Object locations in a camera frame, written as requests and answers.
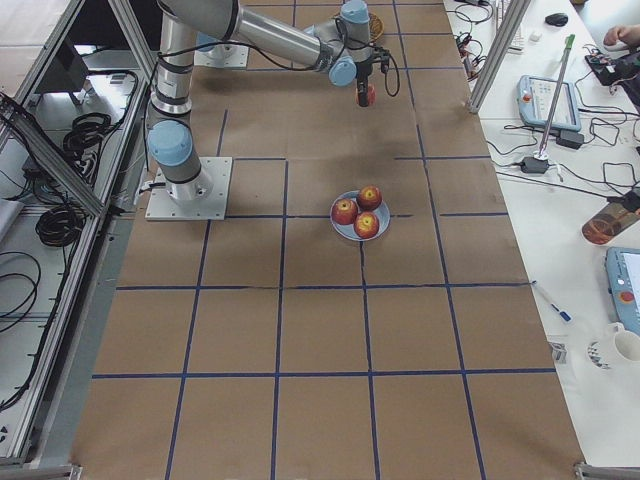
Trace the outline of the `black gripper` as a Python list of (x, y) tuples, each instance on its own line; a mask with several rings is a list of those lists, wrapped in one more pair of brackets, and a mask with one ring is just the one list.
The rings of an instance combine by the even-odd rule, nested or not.
[[(369, 76), (372, 74), (374, 60), (372, 56), (367, 57), (364, 60), (356, 63), (356, 81), (357, 81), (357, 94), (356, 100), (359, 105), (365, 104), (365, 86), (368, 84)], [(372, 106), (375, 103), (375, 87), (373, 84), (367, 86), (367, 106)]]

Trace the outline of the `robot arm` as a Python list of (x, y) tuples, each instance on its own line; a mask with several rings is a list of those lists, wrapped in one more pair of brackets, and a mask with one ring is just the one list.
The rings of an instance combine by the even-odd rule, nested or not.
[(252, 50), (274, 65), (324, 72), (339, 87), (354, 84), (356, 101), (374, 100), (373, 67), (389, 68), (391, 55), (372, 38), (368, 6), (348, 1), (330, 19), (299, 29), (258, 13), (238, 1), (162, 1), (160, 50), (148, 112), (147, 148), (177, 203), (207, 197), (214, 186), (194, 145), (190, 114), (192, 72), (202, 54), (214, 66)]

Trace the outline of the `person's hand at desk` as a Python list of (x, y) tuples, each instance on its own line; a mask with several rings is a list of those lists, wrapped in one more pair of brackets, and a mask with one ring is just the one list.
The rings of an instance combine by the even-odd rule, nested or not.
[(614, 47), (618, 43), (625, 44), (628, 48), (637, 48), (640, 42), (640, 26), (616, 25), (611, 27), (605, 34), (603, 44), (607, 47)]

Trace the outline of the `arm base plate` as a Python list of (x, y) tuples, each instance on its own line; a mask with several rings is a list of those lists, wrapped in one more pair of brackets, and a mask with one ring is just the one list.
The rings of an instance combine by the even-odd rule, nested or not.
[(158, 168), (147, 203), (149, 221), (225, 219), (233, 159), (201, 157), (201, 170), (192, 181), (172, 183)]
[(217, 69), (245, 69), (249, 49), (237, 45), (217, 45), (207, 51), (197, 51), (194, 56), (196, 66)]

